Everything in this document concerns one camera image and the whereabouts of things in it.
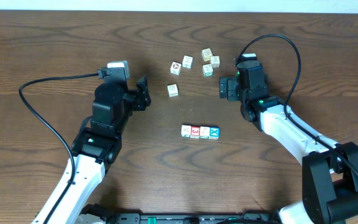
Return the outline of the wooden block red number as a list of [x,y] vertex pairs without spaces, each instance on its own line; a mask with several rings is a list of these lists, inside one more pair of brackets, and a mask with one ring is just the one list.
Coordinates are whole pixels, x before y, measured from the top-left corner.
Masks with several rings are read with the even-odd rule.
[[190,138],[194,138],[194,139],[200,138],[200,127],[198,127],[198,126],[191,127]]

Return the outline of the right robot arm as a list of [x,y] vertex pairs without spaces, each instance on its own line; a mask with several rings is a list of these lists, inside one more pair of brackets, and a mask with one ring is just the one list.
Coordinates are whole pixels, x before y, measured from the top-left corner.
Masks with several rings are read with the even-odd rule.
[[258,60],[219,79],[219,94],[240,101],[243,118],[276,139],[301,165],[302,199],[278,211],[281,223],[343,223],[358,215],[358,146],[320,134],[269,93]]

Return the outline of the blue letter block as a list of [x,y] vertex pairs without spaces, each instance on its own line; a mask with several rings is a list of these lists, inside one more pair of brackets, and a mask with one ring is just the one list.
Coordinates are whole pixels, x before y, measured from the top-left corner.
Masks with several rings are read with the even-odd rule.
[[218,139],[219,137],[220,137],[220,128],[210,127],[209,128],[209,138],[210,139]]

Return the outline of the wooden block green letter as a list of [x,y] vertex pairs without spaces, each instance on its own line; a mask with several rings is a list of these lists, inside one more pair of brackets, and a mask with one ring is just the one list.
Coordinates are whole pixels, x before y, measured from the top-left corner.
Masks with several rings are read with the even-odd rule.
[[200,138],[201,139],[209,139],[210,136],[210,127],[201,126],[200,127]]

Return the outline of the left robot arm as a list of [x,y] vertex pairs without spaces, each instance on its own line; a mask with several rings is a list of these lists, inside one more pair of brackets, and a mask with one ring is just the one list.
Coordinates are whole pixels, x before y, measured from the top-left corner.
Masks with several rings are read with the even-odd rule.
[[125,61],[111,62],[98,70],[104,82],[95,89],[92,111],[71,147],[72,157],[51,196],[34,223],[76,223],[93,190],[102,182],[122,147],[122,133],[134,111],[151,103],[147,78],[127,86]]

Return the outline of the wooden block teal side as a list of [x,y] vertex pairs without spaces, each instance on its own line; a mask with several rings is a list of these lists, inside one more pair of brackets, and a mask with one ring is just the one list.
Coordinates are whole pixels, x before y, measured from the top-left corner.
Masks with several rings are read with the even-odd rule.
[[188,138],[191,135],[191,126],[182,125],[181,126],[181,137]]

